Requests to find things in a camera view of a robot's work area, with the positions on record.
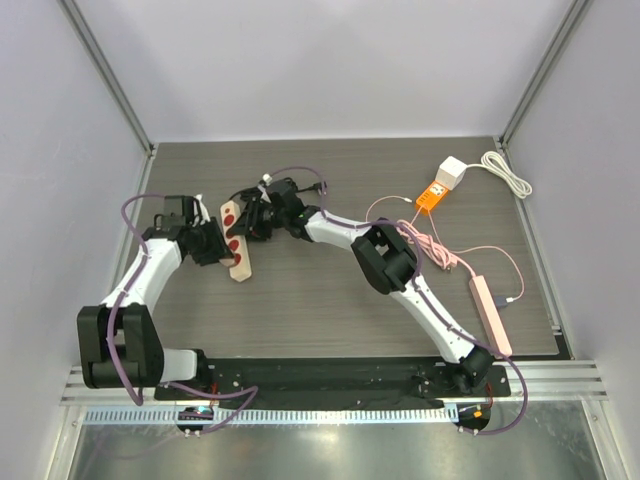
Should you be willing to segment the beige red power strip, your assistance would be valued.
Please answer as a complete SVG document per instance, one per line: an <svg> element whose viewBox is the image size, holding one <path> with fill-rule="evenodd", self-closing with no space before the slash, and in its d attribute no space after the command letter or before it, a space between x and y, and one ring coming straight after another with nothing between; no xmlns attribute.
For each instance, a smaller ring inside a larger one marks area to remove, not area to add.
<svg viewBox="0 0 640 480"><path fill-rule="evenodd" d="M221 205L220 214L225 242L232 253L232 257L222 260L221 264L229 269L231 279L241 283L252 276L247 241L243 235L231 232L239 220L241 209L235 201L229 200Z"/></svg>

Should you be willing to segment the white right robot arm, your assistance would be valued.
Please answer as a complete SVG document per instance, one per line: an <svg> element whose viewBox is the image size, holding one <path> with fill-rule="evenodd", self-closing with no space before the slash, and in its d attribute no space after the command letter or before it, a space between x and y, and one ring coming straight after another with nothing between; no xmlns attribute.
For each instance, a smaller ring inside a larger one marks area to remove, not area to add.
<svg viewBox="0 0 640 480"><path fill-rule="evenodd" d="M266 241L276 229L311 243L353 253L369 285L401 304L430 336L460 394L476 394L487 383L493 351L466 332L436 298L421 272L423 255L402 235L408 229L380 218L349 220L322 204L307 205L290 179L263 179L231 196L220 207L227 238Z"/></svg>

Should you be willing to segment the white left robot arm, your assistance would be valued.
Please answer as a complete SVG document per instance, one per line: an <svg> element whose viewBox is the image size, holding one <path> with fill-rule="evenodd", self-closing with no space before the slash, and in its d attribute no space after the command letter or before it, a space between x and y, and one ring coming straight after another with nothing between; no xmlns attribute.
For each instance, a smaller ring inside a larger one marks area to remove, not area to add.
<svg viewBox="0 0 640 480"><path fill-rule="evenodd" d="M153 323L155 306L173 273L189 257L200 266L232 258L217 219L200 194L167 195L163 211L145 230L127 214L137 195L125 202L121 215L138 242L135 259L114 290L99 304L77 316L81 370L90 389L124 388L135 403L136 389L177 382L188 398L205 397L212 375L201 349L165 348Z"/></svg>

